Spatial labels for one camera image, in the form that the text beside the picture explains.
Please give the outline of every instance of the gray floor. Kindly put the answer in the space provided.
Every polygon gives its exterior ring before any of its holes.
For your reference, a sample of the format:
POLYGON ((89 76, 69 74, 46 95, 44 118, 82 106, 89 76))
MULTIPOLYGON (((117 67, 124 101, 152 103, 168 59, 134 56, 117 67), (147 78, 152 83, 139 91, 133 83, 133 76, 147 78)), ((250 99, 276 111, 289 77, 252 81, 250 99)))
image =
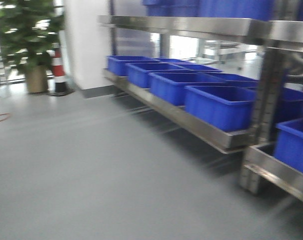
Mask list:
POLYGON ((0 100, 0 240, 303 240, 303 203, 129 96, 0 100))

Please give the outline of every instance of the traffic cone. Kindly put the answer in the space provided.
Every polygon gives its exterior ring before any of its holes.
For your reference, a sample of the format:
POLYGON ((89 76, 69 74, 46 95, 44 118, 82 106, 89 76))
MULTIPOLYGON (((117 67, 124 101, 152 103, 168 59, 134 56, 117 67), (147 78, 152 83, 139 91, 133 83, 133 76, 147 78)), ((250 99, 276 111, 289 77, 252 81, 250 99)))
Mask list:
POLYGON ((52 74, 55 80, 55 89, 53 92, 49 92, 50 96, 65 96, 75 92, 74 89, 68 87, 65 77, 65 71, 63 66, 62 54, 60 45, 54 44, 54 56, 52 58, 52 74))

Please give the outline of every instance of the stainless steel shelf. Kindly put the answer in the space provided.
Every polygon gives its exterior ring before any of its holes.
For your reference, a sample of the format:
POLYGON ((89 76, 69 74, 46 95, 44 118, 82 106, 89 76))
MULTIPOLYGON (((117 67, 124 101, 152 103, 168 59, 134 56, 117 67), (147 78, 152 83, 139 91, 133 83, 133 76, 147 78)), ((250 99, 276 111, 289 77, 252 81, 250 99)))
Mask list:
POLYGON ((274 148, 272 143, 249 147, 243 167, 303 201, 303 173, 274 158, 274 148))
POLYGON ((269 23, 249 18, 99 16, 106 27, 262 45, 269 23))
POLYGON ((151 94, 148 90, 131 84, 126 77, 119 77, 107 69, 103 70, 103 74, 117 88, 164 115, 223 154, 242 152, 248 144, 248 131, 246 130, 224 132, 190 115, 181 107, 174 106, 151 94))
POLYGON ((280 41, 280 49, 303 52, 303 21, 271 21, 270 40, 280 41))

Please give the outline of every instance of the white wall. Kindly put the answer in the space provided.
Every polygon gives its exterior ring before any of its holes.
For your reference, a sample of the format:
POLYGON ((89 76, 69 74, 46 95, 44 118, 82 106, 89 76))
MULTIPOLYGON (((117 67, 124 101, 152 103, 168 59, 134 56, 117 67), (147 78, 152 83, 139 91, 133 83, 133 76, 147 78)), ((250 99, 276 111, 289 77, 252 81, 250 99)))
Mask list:
MULTIPOLYGON (((104 79, 106 56, 111 54, 110 32, 99 26, 98 16, 108 15, 107 0, 66 0, 66 41, 71 75, 83 90, 110 85, 104 79)), ((115 0, 116 15, 144 16, 141 0, 115 0)))

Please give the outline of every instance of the shelf rack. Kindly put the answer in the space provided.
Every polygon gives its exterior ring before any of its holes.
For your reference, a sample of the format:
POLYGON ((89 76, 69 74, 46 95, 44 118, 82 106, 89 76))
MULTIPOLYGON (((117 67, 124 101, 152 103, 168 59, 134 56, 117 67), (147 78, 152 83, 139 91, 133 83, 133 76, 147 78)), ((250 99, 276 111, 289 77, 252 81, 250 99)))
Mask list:
POLYGON ((148 89, 131 84, 126 77, 117 76, 107 69, 103 70, 103 75, 117 88, 164 115, 223 154, 242 152, 248 143, 246 130, 224 132, 185 112, 183 107, 172 105, 151 94, 148 89))
POLYGON ((111 29, 140 30, 161 35, 265 45, 266 53, 257 88, 257 100, 249 130, 226 133, 191 116, 118 77, 107 70, 104 75, 113 84, 182 126, 224 154, 244 154, 240 185, 256 194, 271 182, 303 201, 303 174, 275 159, 273 155, 273 118, 283 86, 290 51, 303 53, 303 22, 263 22, 246 18, 99 16, 99 22, 111 29))
POLYGON ((253 45, 264 44, 269 28, 267 22, 249 18, 99 16, 99 22, 109 28, 253 45))
POLYGON ((273 157, 275 145, 274 115, 278 99, 288 72, 291 52, 303 53, 303 22, 271 21, 257 101, 253 116, 254 133, 244 155, 240 185, 257 194, 265 180, 303 201, 303 174, 273 157))
POLYGON ((303 201, 303 173, 272 157, 274 148, 273 143, 247 148, 240 184, 248 186, 250 191, 259 191, 257 189, 257 176, 259 176, 303 201), (246 177, 251 174, 256 175, 256 178, 246 177))

